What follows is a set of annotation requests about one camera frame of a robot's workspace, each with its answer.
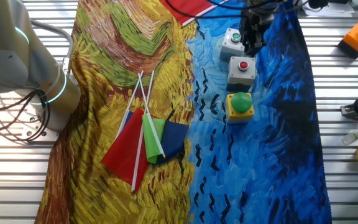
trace red button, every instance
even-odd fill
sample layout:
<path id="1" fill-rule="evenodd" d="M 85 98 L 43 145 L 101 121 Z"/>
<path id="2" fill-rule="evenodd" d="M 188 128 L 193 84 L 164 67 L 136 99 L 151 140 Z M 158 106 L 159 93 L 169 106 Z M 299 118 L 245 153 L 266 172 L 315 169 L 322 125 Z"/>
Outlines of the red button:
<path id="1" fill-rule="evenodd" d="M 240 62 L 239 64 L 239 70 L 245 71 L 248 69 L 248 63 L 247 62 Z"/>

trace cable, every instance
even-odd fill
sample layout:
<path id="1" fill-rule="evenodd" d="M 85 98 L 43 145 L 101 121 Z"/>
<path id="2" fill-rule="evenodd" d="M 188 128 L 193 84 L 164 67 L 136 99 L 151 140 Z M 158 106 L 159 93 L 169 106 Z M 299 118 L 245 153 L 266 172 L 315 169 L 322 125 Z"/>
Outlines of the cable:
<path id="1" fill-rule="evenodd" d="M 0 104 L 2 104 L 3 106 L 6 106 L 5 103 L 4 103 L 4 101 L 1 99 L 1 95 L 0 95 Z M 35 120 L 33 120 L 33 121 L 23 121 L 23 120 L 20 120 L 20 119 L 17 119 L 17 121 L 23 122 L 23 123 L 35 123 L 35 122 L 39 121 L 39 120 L 42 118 L 42 116 L 43 116 L 44 113 L 45 113 L 45 110 L 46 110 L 46 107 L 41 111 L 41 115 L 40 115 L 37 119 L 35 119 Z M 12 118 L 15 118 L 15 116 L 14 116 L 9 110 L 6 110 L 6 112 L 7 112 L 9 115 L 11 115 Z M 28 112 L 26 112 L 26 111 L 25 111 L 25 113 L 26 113 L 27 115 L 31 116 L 31 117 L 36 117 L 36 116 L 37 116 L 36 114 L 31 114 L 31 113 L 28 113 Z"/>
<path id="2" fill-rule="evenodd" d="M 31 19 L 31 24 L 49 30 L 51 32 L 54 32 L 56 34 L 60 34 L 62 36 L 64 36 L 64 38 L 66 38 L 68 40 L 69 46 L 68 46 L 68 52 L 67 52 L 67 57 L 71 58 L 71 55 L 73 54 L 74 51 L 74 41 L 73 38 L 71 37 L 70 34 L 68 34 L 68 32 L 64 31 L 63 29 L 59 28 L 59 27 L 54 27 L 51 26 L 49 24 L 45 24 L 43 22 L 38 22 L 36 20 Z"/>
<path id="3" fill-rule="evenodd" d="M 32 99 L 35 95 L 36 95 L 36 91 L 32 91 L 31 93 L 29 93 L 27 96 L 25 96 L 23 99 L 19 100 L 18 102 L 14 103 L 14 104 L 12 104 L 12 105 L 4 106 L 4 107 L 0 108 L 0 111 L 2 111 L 2 110 L 7 110 L 7 109 L 9 109 L 9 108 L 12 108 L 12 107 L 14 107 L 14 106 L 17 106 L 17 105 L 19 105 L 19 104 L 25 102 L 25 100 L 27 100 L 27 99 L 29 99 L 29 98 Z"/>
<path id="4" fill-rule="evenodd" d="M 27 106 L 27 105 L 30 103 L 31 99 L 32 99 L 35 95 L 36 95 L 36 92 L 33 91 L 33 92 L 29 93 L 25 98 L 23 98 L 23 99 L 27 99 L 27 101 L 26 101 L 26 103 L 24 104 L 24 106 L 20 109 L 20 111 L 19 111 L 19 113 L 17 114 L 17 116 L 15 117 L 15 119 L 13 119 L 13 121 L 11 121 L 10 123 L 8 123 L 6 126 L 2 126 L 2 127 L 0 128 L 0 131 L 9 128 L 10 126 L 12 126 L 12 125 L 17 121 L 17 119 L 18 119 L 18 117 L 20 116 L 20 114 L 22 114 L 22 112 L 24 111 L 25 106 Z"/>
<path id="5" fill-rule="evenodd" d="M 257 7 L 260 7 L 260 6 L 264 6 L 266 4 L 269 4 L 269 3 L 273 3 L 273 2 L 280 2 L 280 0 L 270 0 L 270 1 L 264 1 L 260 4 L 253 4 L 251 6 L 247 6 L 247 7 L 236 7 L 236 6 L 227 6 L 227 5 L 223 5 L 223 4 L 220 4 L 218 2 L 214 2 L 212 0 L 207 0 L 209 3 L 211 4 L 214 4 L 216 5 L 217 7 L 222 7 L 222 8 L 225 8 L 225 9 L 233 9 L 233 10 L 248 10 L 248 9 L 254 9 L 254 8 L 257 8 Z"/>
<path id="6" fill-rule="evenodd" d="M 300 4 L 299 6 L 295 6 L 293 7 L 292 9 L 287 9 L 287 10 L 283 10 L 283 11 L 265 11 L 265 10 L 260 10 L 260 12 L 263 12 L 263 13 L 271 13 L 271 14 L 286 14 L 286 13 L 289 13 L 289 12 L 295 12 L 297 11 L 298 9 L 301 9 L 304 5 L 308 4 L 309 3 L 309 0 L 307 0 L 306 2 L 304 2 L 303 4 Z"/>
<path id="7" fill-rule="evenodd" d="M 41 98 L 41 101 L 42 101 L 42 103 L 43 103 L 43 105 L 44 105 L 45 100 L 44 100 L 43 98 Z M 14 142 L 16 142 L 16 141 L 33 141 L 33 140 L 37 139 L 37 138 L 45 131 L 45 129 L 46 129 L 47 125 L 48 125 L 48 122 L 49 122 L 49 118 L 50 118 L 50 107 L 49 107 L 49 104 L 48 104 L 48 103 L 46 103 L 45 108 L 48 108 L 48 118 L 47 118 L 47 120 L 46 120 L 46 122 L 45 122 L 45 116 L 43 116 L 43 120 L 42 120 L 42 122 L 41 122 L 40 128 L 39 128 L 33 135 L 29 136 L 28 138 L 22 139 L 22 138 L 19 138 L 19 137 L 15 136 L 13 133 L 11 133 L 8 128 L 6 128 L 6 131 L 7 131 L 10 135 L 14 136 L 15 139 L 9 138 L 7 135 L 5 135 L 5 134 L 2 133 L 2 132 L 0 132 L 0 135 L 1 135 L 2 137 L 4 137 L 4 138 L 6 138 L 6 139 L 8 139 L 8 140 L 10 140 L 10 141 L 14 141 Z"/>

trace metal grating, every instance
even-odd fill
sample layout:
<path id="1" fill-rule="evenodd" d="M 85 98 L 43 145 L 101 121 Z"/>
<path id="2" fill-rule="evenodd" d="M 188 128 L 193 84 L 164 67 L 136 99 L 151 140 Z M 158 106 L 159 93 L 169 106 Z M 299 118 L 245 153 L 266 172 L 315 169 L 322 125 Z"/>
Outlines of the metal grating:
<path id="1" fill-rule="evenodd" d="M 23 0 L 31 18 L 59 26 L 71 33 L 77 0 Z M 352 18 L 317 18 L 300 16 L 313 66 L 324 167 L 334 224 L 358 224 L 358 163 L 353 152 L 358 141 L 341 146 L 341 136 L 358 128 L 341 117 L 339 106 L 358 98 L 358 59 L 351 60 L 336 49 L 336 44 L 358 22 Z M 67 52 L 68 42 L 51 32 L 35 33 L 58 60 Z M 10 103 L 9 96 L 2 96 Z M 1 118 L 10 121 L 7 112 Z M 26 127 L 17 123 L 12 129 L 21 135 Z M 56 133 L 48 132 L 35 144 L 19 145 L 0 136 L 0 224 L 33 223 L 43 194 L 50 149 Z"/>

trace small flag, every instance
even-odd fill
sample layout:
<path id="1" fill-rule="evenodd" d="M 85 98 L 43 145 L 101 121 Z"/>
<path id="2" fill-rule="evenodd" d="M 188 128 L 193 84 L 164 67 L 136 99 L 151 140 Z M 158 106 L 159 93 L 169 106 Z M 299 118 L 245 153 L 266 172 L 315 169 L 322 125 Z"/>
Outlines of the small flag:
<path id="1" fill-rule="evenodd" d="M 161 146 L 167 158 L 164 159 L 162 155 L 159 155 L 157 164 L 167 162 L 185 148 L 185 139 L 188 130 L 188 125 L 178 124 L 171 121 L 165 122 Z"/>
<path id="2" fill-rule="evenodd" d="M 132 178 L 134 176 L 137 145 L 139 143 L 143 113 L 144 112 L 141 109 L 137 108 L 135 112 L 131 114 L 131 118 L 128 120 L 120 135 L 101 161 L 120 179 L 128 184 L 132 183 Z M 135 190 L 139 188 L 148 164 L 145 143 L 143 141 L 139 157 Z"/>
<path id="3" fill-rule="evenodd" d="M 157 156 L 161 155 L 160 149 L 158 148 L 157 141 L 161 142 L 163 130 L 165 126 L 165 120 L 159 118 L 152 118 L 154 128 L 158 136 L 158 139 L 155 139 L 147 115 L 146 114 L 143 115 L 142 119 L 143 119 L 144 142 L 146 145 L 147 161 L 151 164 L 155 164 L 157 162 Z"/>

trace blue fabric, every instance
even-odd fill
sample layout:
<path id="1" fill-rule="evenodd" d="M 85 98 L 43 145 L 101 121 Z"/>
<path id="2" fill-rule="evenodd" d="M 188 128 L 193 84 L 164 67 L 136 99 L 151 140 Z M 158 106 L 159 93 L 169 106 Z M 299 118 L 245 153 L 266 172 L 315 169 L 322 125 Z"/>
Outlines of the blue fabric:
<path id="1" fill-rule="evenodd" d="M 208 15 L 232 13 L 217 7 Z M 192 223 L 331 223 L 310 57 L 296 14 L 276 15 L 265 33 L 250 90 L 252 121 L 226 125 L 227 63 L 219 48 L 239 22 L 199 19 L 198 35 L 188 41 L 195 76 Z"/>
<path id="2" fill-rule="evenodd" d="M 133 114 L 134 114 L 134 112 L 131 112 L 131 111 L 128 113 L 128 116 L 127 116 L 127 119 L 125 120 L 124 126 L 127 125 L 128 121 L 130 120 L 130 118 Z"/>

